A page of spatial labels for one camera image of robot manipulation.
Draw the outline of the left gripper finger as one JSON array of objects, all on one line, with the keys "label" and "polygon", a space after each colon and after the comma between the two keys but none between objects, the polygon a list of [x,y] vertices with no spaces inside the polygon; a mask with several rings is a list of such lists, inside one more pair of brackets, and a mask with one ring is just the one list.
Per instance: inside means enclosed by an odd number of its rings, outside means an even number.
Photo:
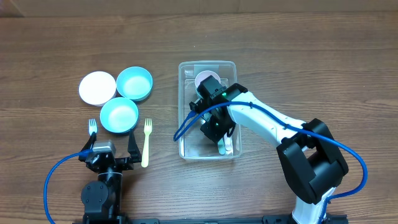
[{"label": "left gripper finger", "polygon": [[130,154],[132,163],[142,162],[142,154],[137,146],[133,129],[131,129],[129,131],[129,140],[128,140],[127,151]]},{"label": "left gripper finger", "polygon": [[[90,135],[90,138],[89,138],[89,140],[87,141],[87,143],[83,146],[81,152],[87,151],[87,150],[89,150],[89,149],[92,149],[92,148],[93,148],[93,145],[94,145],[94,143],[95,143],[95,141],[96,141],[96,139],[97,139],[97,134],[96,134],[95,132],[93,132],[93,133]],[[85,161],[85,159],[86,159],[86,155],[78,156],[78,160],[79,160],[79,161]]]}]

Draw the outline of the white plastic spoon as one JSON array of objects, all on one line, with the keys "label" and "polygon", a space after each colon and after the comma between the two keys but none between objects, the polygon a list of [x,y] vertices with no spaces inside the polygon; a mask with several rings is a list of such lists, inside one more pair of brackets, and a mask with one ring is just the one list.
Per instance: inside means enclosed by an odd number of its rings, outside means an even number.
[{"label": "white plastic spoon", "polygon": [[225,136],[224,136],[224,146],[225,146],[227,153],[230,153],[231,151],[233,151],[233,140],[231,137],[228,137],[227,134],[225,134]]}]

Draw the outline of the pale green fork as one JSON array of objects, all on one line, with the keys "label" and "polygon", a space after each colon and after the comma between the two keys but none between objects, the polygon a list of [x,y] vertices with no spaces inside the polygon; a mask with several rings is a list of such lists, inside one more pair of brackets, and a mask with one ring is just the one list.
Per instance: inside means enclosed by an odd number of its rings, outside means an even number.
[{"label": "pale green fork", "polygon": [[224,145],[224,139],[220,139],[218,141],[218,152],[220,155],[225,155],[226,153],[226,149],[225,149],[225,145]]}]

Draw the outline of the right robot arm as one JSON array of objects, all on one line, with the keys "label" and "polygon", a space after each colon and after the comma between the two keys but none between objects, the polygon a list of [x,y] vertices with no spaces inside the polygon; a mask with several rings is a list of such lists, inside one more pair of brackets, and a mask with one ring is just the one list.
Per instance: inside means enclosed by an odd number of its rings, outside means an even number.
[{"label": "right robot arm", "polygon": [[201,131],[214,142],[243,125],[276,148],[285,179],[297,196],[295,223],[326,223],[324,208],[348,165],[333,136],[319,119],[311,122],[290,118],[263,102],[240,84],[198,86],[200,98],[190,109],[205,118]]}]

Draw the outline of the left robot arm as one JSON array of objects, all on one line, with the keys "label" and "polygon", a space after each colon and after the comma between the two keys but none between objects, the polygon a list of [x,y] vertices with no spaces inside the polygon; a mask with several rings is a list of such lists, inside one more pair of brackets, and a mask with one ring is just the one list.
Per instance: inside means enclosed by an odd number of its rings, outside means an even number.
[{"label": "left robot arm", "polygon": [[83,223],[130,223],[128,216],[121,212],[123,172],[133,170],[135,163],[142,161],[141,152],[129,131],[127,151],[129,157],[115,156],[116,147],[112,141],[97,141],[92,135],[82,151],[88,150],[78,160],[97,173],[98,180],[86,184],[81,191],[81,201],[85,206]]}]

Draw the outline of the clear plastic container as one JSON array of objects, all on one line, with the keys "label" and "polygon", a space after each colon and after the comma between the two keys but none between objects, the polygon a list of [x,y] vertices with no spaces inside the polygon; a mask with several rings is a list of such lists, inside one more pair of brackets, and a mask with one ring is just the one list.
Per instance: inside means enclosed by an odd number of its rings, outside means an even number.
[{"label": "clear plastic container", "polygon": [[[232,61],[202,60],[182,62],[178,66],[178,123],[181,125],[190,112],[189,103],[199,99],[196,93],[195,77],[202,71],[211,70],[221,78],[221,84],[229,87],[237,82],[236,65]],[[205,123],[203,118],[195,122],[185,134],[178,139],[179,153],[183,159],[216,160],[234,159],[242,153],[241,127],[236,126],[233,135],[233,151],[220,155],[218,143],[208,139],[200,127]]]}]

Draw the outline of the white fork left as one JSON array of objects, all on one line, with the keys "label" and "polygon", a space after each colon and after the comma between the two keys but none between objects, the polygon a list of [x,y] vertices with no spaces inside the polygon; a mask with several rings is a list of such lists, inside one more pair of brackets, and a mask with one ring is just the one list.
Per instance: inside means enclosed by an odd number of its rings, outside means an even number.
[{"label": "white fork left", "polygon": [[97,123],[94,118],[88,120],[88,132],[90,136],[98,132]]}]

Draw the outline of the yellow plastic fork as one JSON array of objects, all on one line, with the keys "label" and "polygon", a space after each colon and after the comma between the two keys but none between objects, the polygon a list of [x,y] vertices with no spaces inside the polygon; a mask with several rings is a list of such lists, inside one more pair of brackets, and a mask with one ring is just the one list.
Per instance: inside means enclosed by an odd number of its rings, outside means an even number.
[{"label": "yellow plastic fork", "polygon": [[144,124],[144,148],[142,152],[141,167],[146,168],[149,165],[149,137],[152,133],[152,119],[146,118]]}]

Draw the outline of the teal bowl lower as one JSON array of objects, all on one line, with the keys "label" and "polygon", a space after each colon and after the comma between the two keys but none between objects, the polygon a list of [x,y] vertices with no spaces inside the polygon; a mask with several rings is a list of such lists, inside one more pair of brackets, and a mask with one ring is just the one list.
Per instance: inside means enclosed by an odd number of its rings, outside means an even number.
[{"label": "teal bowl lower", "polygon": [[139,110],[135,102],[117,97],[104,104],[100,111],[100,122],[111,133],[129,132],[137,124]]}]

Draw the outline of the teal bowl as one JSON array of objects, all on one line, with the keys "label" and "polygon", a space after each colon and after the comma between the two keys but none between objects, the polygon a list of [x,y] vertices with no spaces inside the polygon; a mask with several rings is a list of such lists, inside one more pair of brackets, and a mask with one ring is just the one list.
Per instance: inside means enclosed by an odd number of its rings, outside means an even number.
[{"label": "teal bowl", "polygon": [[111,133],[129,132],[137,124],[139,110],[135,102],[117,97],[104,104],[100,111],[100,122]]},{"label": "teal bowl", "polygon": [[153,87],[151,73],[143,67],[128,67],[116,79],[118,93],[133,101],[146,99]]}]

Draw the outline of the white bowl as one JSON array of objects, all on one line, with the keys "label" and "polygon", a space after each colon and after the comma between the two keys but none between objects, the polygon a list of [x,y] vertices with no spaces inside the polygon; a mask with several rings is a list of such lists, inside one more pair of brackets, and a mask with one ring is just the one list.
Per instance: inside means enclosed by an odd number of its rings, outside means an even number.
[{"label": "white bowl", "polygon": [[107,72],[91,72],[81,80],[78,93],[85,103],[103,106],[116,96],[116,80]]}]

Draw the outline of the teal bowl upper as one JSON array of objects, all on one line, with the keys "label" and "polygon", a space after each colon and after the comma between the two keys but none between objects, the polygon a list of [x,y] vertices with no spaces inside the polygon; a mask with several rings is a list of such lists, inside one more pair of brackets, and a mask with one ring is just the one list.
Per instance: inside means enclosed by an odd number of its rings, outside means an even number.
[{"label": "teal bowl upper", "polygon": [[151,73],[143,67],[128,67],[116,79],[118,93],[133,101],[146,99],[153,87]]}]

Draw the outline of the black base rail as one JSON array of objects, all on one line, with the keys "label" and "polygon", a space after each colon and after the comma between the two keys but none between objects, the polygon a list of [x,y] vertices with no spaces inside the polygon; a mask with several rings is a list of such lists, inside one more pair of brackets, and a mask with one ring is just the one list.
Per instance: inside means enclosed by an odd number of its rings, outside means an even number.
[{"label": "black base rail", "polygon": [[119,216],[110,220],[90,220],[87,216],[82,221],[73,224],[86,223],[125,223],[125,224],[294,224],[296,221],[292,215],[265,215],[256,218],[221,218],[221,219],[179,219],[159,220],[156,218],[130,219],[127,216]]}]

